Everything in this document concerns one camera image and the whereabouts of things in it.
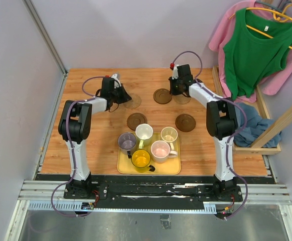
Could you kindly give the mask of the large woven rattan coaster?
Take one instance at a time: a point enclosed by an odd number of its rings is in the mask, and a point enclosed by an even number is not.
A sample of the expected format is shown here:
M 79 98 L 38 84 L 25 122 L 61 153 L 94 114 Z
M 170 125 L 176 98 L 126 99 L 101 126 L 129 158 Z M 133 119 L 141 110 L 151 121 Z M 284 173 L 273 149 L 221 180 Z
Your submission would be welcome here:
M 129 109 L 135 109 L 141 105 L 141 97 L 134 93 L 129 93 L 131 100 L 125 102 L 123 105 Z

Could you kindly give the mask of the small woven rattan coaster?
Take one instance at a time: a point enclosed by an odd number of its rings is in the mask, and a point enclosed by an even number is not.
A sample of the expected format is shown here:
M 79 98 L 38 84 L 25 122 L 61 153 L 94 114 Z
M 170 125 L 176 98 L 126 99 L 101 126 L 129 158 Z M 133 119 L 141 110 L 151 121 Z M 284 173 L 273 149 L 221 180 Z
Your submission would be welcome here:
M 172 98 L 177 104 L 187 104 L 191 101 L 190 97 L 184 96 L 182 94 L 173 95 Z

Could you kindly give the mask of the brown wooden coaster top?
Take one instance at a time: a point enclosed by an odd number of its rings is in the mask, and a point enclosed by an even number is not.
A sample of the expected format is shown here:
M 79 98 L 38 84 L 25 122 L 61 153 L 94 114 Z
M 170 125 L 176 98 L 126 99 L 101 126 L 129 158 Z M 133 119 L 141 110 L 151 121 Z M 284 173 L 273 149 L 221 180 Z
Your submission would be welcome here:
M 158 104 L 167 104 L 172 100 L 172 95 L 169 90 L 160 88 L 153 93 L 153 99 Z

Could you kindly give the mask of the brown wooden coaster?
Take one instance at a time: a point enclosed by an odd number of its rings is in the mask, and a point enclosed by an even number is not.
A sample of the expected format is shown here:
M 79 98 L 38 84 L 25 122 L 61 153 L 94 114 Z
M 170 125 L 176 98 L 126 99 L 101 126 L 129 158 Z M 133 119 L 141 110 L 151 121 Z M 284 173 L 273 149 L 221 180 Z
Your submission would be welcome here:
M 133 113 L 127 118 L 127 126 L 135 131 L 136 127 L 141 125 L 141 124 L 147 124 L 147 118 L 144 114 L 142 113 Z
M 160 88 L 153 93 L 153 99 L 158 104 L 167 104 L 172 100 L 172 95 L 169 90 Z
M 175 125 L 182 132 L 190 132 L 196 127 L 196 121 L 189 114 L 180 114 L 176 117 Z

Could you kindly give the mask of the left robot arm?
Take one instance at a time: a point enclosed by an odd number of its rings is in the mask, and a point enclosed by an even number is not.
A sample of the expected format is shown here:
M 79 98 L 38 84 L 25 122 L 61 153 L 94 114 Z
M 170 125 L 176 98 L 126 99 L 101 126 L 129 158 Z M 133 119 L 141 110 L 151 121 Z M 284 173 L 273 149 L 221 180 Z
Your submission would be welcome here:
M 65 141 L 71 164 L 70 180 L 66 183 L 66 198 L 88 199 L 93 191 L 91 172 L 86 155 L 86 140 L 91 130 L 92 115 L 109 111 L 113 104 L 120 105 L 132 100 L 120 82 L 118 73 L 102 76 L 101 88 L 96 94 L 86 93 L 89 99 L 64 104 L 58 132 Z

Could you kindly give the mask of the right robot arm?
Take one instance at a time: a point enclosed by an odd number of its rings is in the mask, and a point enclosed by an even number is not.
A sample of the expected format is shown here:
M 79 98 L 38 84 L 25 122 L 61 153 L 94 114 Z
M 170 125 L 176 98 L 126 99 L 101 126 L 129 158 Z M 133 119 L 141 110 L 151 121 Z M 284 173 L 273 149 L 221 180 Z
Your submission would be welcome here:
M 233 197 L 242 201 L 242 193 L 237 185 L 233 170 L 233 134 L 237 130 L 234 103 L 215 94 L 198 79 L 193 78 L 190 66 L 170 64 L 173 71 L 170 81 L 170 94 L 186 94 L 206 108 L 206 128 L 213 137 L 216 151 L 216 170 L 213 182 L 213 196 L 223 201 Z

